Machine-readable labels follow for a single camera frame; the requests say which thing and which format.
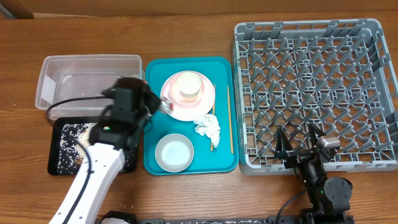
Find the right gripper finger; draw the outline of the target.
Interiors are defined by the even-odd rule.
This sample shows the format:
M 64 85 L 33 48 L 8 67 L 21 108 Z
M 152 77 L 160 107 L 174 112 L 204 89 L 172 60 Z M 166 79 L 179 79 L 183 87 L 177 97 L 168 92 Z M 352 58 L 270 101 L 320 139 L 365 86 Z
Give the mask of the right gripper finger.
M 293 147 L 290 144 L 289 140 L 287 139 L 285 133 L 283 132 L 282 128 L 278 128 L 275 135 L 276 139 L 276 152 L 287 152 L 292 151 Z
M 322 148 L 323 145 L 322 143 L 319 142 L 319 140 L 322 136 L 325 136 L 326 134 L 323 131 L 321 131 L 317 125 L 313 123 L 308 124 L 308 133 L 310 136 L 312 147 Z

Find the red foil snack wrapper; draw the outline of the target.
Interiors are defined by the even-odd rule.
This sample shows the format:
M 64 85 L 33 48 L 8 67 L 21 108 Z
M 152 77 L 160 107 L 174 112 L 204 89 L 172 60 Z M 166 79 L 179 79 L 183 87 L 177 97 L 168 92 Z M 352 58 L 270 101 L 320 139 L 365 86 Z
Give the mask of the red foil snack wrapper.
M 171 113 L 173 111 L 173 104 L 171 101 L 169 101 L 166 97 L 162 96 L 160 98 L 160 105 L 159 105 L 159 110 L 163 113 Z

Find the white paper cup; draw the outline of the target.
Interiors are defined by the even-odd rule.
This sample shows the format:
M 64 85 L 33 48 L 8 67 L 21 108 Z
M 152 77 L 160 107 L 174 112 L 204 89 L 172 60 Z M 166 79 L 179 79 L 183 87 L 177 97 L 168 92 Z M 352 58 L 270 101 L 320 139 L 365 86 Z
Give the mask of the white paper cup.
M 183 95 L 197 95 L 201 84 L 201 78 L 194 72 L 183 72 L 177 78 L 178 90 Z

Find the grey small bowl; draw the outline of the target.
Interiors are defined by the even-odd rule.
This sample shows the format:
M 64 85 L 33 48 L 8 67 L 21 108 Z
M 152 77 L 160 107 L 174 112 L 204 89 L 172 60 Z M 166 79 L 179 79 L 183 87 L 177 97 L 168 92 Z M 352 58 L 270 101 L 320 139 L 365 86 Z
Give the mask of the grey small bowl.
M 181 172 L 192 163 L 194 147 L 182 134 L 168 134 L 156 145 L 155 160 L 167 172 Z

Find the white napkin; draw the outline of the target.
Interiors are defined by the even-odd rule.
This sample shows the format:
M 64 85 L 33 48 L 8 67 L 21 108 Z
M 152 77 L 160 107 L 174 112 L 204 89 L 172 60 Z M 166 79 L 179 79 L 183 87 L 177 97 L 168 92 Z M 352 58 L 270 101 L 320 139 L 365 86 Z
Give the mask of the white napkin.
M 212 118 L 214 118 L 214 126 L 212 127 Z M 212 114 L 206 114 L 193 120 L 196 125 L 195 132 L 201 136 L 206 135 L 213 141 L 214 148 L 217 148 L 220 143 L 221 128 L 217 117 Z

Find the white rice pile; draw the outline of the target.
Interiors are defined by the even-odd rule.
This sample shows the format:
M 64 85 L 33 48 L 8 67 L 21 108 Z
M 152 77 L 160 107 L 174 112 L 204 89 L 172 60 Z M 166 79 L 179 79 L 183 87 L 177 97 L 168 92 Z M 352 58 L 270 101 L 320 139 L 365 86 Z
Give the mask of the white rice pile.
M 61 130 L 60 155 L 58 164 L 61 168 L 77 167 L 76 160 L 85 157 L 84 148 L 89 146 L 89 136 L 96 123 L 65 124 Z

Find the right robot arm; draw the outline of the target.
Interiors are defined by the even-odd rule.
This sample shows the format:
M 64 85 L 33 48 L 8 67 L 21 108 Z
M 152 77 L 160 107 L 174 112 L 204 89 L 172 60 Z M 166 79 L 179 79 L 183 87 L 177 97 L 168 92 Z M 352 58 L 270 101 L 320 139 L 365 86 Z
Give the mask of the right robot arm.
M 352 183 L 342 177 L 327 177 L 324 163 L 335 156 L 340 148 L 340 140 L 321 131 L 310 123 L 308 132 L 312 147 L 294 149 L 282 128 L 275 134 L 274 157 L 284 162 L 286 169 L 292 169 L 304 184 L 304 189 L 286 201 L 279 209 L 274 223 L 354 223 L 353 217 L 345 212 L 350 209 Z M 301 209 L 294 217 L 283 216 L 285 207 L 301 195 L 307 194 L 311 207 Z

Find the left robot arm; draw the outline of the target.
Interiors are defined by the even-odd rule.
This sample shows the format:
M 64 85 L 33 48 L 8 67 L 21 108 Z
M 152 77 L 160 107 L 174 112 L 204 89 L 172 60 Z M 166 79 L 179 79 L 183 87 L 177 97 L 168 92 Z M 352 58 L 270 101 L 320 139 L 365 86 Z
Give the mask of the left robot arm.
M 144 126 L 162 100 L 139 78 L 122 77 L 101 98 L 105 107 L 90 131 L 85 156 L 61 206 L 51 223 L 94 223 L 108 189 L 133 159 Z

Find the grey dishwasher rack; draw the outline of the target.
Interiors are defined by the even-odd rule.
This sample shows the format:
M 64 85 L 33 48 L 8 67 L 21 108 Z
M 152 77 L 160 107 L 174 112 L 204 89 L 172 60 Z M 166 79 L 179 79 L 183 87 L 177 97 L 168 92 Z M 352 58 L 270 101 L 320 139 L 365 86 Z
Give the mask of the grey dishwasher rack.
M 397 77 L 378 20 L 239 23 L 233 63 L 243 174 L 286 174 L 276 131 L 309 149 L 310 123 L 340 140 L 326 170 L 397 169 Z

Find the small pink bowl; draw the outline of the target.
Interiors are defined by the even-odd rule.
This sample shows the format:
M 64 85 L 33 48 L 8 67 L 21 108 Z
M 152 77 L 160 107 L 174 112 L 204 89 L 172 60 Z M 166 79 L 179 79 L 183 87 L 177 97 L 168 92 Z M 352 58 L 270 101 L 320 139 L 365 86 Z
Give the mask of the small pink bowl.
M 179 77 L 180 74 L 181 73 L 178 73 L 172 77 L 169 86 L 169 95 L 174 101 L 182 105 L 190 105 L 198 102 L 202 98 L 205 89 L 203 80 L 201 79 L 202 81 L 201 89 L 197 95 L 183 95 L 180 93 L 177 86 L 177 78 Z

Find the large pink plate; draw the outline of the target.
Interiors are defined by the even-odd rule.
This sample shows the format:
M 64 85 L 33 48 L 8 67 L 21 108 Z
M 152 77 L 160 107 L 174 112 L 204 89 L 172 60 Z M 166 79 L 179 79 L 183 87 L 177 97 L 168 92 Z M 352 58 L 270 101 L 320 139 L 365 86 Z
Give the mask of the large pink plate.
M 195 101 L 183 101 L 182 95 L 176 87 L 177 78 L 182 73 L 183 71 L 169 77 L 163 84 L 160 95 L 171 102 L 172 111 L 169 113 L 171 117 L 180 121 L 193 121 L 211 111 L 216 99 L 215 88 L 206 76 L 193 71 L 202 80 L 201 90 Z

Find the clear plastic bin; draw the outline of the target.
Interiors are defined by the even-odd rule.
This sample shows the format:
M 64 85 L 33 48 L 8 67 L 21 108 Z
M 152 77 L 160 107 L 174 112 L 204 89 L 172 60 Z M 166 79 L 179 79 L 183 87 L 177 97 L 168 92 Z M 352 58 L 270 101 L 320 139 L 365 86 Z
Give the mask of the clear plastic bin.
M 143 78 L 142 59 L 129 54 L 54 55 L 44 59 L 37 84 L 35 107 L 59 101 L 102 96 L 122 77 Z

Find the black plastic tray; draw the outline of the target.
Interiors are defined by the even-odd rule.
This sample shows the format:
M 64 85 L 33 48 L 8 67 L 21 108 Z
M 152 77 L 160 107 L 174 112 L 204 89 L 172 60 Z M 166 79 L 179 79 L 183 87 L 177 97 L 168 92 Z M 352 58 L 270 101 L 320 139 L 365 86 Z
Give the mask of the black plastic tray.
M 47 171 L 50 175 L 75 175 L 80 165 L 73 168 L 61 168 L 58 164 L 60 155 L 60 138 L 61 130 L 65 124 L 82 124 L 82 123 L 96 123 L 97 117 L 85 116 L 85 117 L 64 117 L 58 118 L 53 124 L 52 140 L 50 144 L 49 159 L 47 165 Z

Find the right wooden chopstick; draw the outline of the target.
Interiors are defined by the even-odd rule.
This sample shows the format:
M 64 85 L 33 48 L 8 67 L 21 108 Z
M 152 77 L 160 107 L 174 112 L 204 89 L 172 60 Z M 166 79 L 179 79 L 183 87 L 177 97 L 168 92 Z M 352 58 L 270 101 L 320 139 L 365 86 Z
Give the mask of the right wooden chopstick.
M 230 140 L 230 152 L 234 154 L 234 146 L 233 146 L 233 129 L 231 122 L 231 102 L 230 102 L 230 94 L 229 94 L 229 85 L 227 85 L 227 103 L 228 103 L 228 123 L 229 123 L 229 140 Z

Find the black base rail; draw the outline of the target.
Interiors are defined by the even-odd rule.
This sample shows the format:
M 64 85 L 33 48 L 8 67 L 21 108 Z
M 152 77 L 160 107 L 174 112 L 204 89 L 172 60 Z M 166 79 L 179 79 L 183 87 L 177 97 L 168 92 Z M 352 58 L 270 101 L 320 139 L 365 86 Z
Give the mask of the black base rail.
M 267 218 L 234 218 L 234 219 L 188 219 L 188 220 L 164 220 L 163 218 L 140 219 L 136 215 L 120 211 L 110 211 L 95 223 L 138 223 L 138 224 L 276 224 L 276 223 L 305 223 L 300 216 L 282 215 L 276 222 L 276 216 Z

